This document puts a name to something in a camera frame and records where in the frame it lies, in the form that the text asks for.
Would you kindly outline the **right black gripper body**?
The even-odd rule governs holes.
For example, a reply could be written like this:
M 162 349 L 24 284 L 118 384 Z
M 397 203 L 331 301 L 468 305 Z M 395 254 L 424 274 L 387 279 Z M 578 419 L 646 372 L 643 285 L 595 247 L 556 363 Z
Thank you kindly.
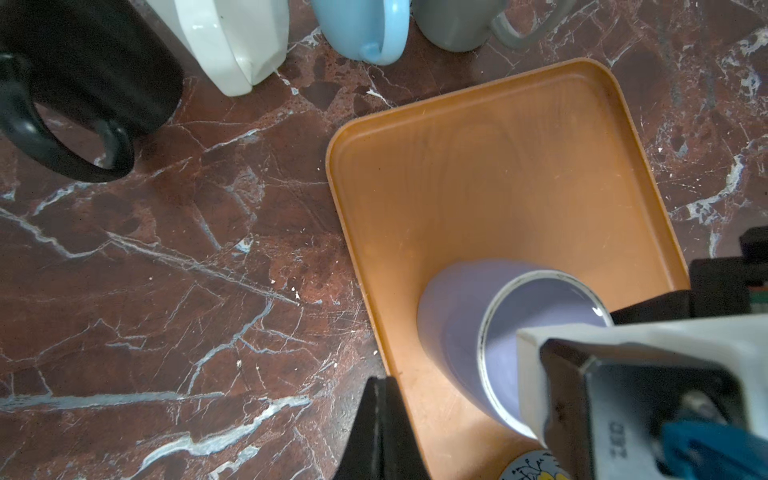
M 690 288 L 616 310 L 616 325 L 765 314 L 767 312 L 767 228 L 753 227 L 740 238 L 739 257 L 694 260 Z

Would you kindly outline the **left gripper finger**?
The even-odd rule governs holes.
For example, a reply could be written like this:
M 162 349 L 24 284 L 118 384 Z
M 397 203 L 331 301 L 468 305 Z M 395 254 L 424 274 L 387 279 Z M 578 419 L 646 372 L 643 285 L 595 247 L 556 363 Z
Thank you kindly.
M 430 477 L 395 378 L 367 380 L 334 477 L 372 480 Z

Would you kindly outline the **lavender mug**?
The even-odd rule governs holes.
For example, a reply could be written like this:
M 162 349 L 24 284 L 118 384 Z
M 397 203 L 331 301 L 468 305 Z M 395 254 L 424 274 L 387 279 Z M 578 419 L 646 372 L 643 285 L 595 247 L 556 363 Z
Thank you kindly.
M 563 271 L 508 259 L 453 264 L 419 300 L 417 328 L 429 358 L 485 414 L 532 437 L 519 393 L 516 333 L 564 324 L 612 325 L 609 310 Z

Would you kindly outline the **grey mug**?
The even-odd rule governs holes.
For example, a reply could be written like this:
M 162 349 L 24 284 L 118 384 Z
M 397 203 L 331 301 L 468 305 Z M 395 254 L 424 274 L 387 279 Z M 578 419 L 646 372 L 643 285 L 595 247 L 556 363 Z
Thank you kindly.
M 413 1 L 413 16 L 422 34 L 436 46 L 456 53 L 482 46 L 490 36 L 510 49 L 528 48 L 546 36 L 572 10 L 575 1 L 555 1 L 544 21 L 527 34 L 509 22 L 509 1 L 423 0 Z

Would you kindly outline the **light blue mug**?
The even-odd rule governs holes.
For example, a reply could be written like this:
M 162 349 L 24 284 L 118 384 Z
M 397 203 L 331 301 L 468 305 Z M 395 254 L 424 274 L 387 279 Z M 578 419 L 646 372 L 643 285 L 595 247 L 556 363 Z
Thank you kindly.
M 311 6 L 322 34 L 341 56 L 386 66 L 403 54 L 408 0 L 312 0 Z

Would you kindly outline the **white ceramic mug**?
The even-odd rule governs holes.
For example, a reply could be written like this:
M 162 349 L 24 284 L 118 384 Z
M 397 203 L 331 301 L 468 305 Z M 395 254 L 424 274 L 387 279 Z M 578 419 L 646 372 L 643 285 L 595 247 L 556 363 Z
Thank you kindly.
M 226 96 L 249 93 L 286 59 L 287 0 L 149 0 L 148 5 Z

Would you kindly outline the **black mug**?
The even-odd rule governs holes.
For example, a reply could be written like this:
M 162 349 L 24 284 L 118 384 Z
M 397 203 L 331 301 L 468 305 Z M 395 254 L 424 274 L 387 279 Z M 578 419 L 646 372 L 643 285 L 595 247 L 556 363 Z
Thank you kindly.
M 73 180 L 111 182 L 134 168 L 134 142 L 159 129 L 183 92 L 181 65 L 128 1 L 1 4 L 1 130 Z M 37 107 L 98 134 L 97 165 L 64 145 Z

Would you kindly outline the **blue speckled mug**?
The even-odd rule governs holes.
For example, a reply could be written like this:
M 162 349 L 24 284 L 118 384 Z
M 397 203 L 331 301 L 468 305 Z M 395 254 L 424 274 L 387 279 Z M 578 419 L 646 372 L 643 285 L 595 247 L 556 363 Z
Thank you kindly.
M 533 450 L 513 460 L 500 474 L 499 480 L 570 480 L 549 450 Z

